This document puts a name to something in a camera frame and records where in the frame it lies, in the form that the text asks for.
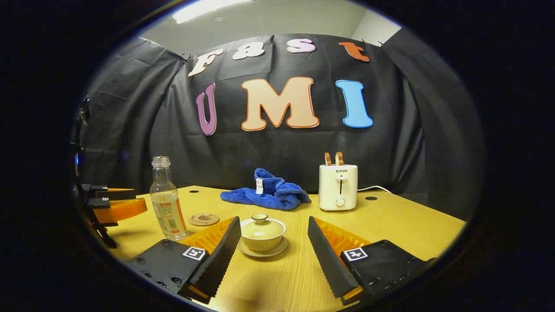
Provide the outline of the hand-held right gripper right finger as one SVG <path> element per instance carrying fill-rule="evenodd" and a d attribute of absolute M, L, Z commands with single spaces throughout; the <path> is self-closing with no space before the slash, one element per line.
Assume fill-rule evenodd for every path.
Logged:
<path fill-rule="evenodd" d="M 316 217 L 307 235 L 334 296 L 344 305 L 373 303 L 405 286 L 434 264 L 389 240 L 371 243 Z"/>

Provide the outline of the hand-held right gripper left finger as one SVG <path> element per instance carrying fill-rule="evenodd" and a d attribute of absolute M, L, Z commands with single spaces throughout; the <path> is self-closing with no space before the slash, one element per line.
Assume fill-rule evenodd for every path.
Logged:
<path fill-rule="evenodd" d="M 170 292 L 208 304 L 216 296 L 241 237 L 236 216 L 179 242 L 162 239 L 133 257 L 129 265 Z"/>

